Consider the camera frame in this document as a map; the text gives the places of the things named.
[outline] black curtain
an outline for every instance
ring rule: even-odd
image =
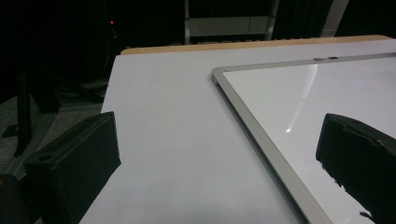
[[[11,54],[40,61],[59,76],[89,81],[103,77],[112,63],[105,0],[1,1],[0,14],[2,44]]]
[[[108,0],[120,45],[166,46],[184,40],[184,0]]]
[[[272,39],[320,37],[333,0],[280,0]]]
[[[390,0],[349,0],[335,36],[387,35],[396,38],[396,13]]]

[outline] dark background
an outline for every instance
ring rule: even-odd
[[[190,0],[190,17],[268,16],[271,3]],[[335,35],[396,37],[390,4],[389,0],[349,0]],[[273,39],[319,37],[331,5],[332,0],[280,0]],[[0,103],[15,95],[19,62],[43,63],[58,76],[83,83],[109,78],[116,55],[127,47],[184,44],[184,12],[184,0],[1,1]],[[41,75],[32,71],[29,78],[57,87]]]

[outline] table edge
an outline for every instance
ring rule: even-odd
[[[308,39],[288,39],[288,40],[272,40],[272,41],[147,47],[147,48],[124,49],[120,53],[120,55],[183,52],[183,51],[214,50],[214,49],[246,49],[246,48],[278,47],[278,46],[307,45],[307,44],[331,44],[331,43],[360,42],[360,41],[385,40],[385,39],[392,39],[392,38],[385,35],[353,35],[353,36],[337,36],[337,37],[316,37],[316,38],[308,38]]]

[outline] white surface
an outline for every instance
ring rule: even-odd
[[[224,73],[333,223],[373,223],[316,161],[326,113],[396,137],[396,58]]]
[[[118,56],[114,111],[122,165],[87,223],[295,223],[229,108],[212,68],[389,52],[394,41]]]

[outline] whiteboard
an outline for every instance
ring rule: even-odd
[[[213,79],[311,223],[374,223],[315,155],[326,113],[396,137],[394,54],[221,67]]]

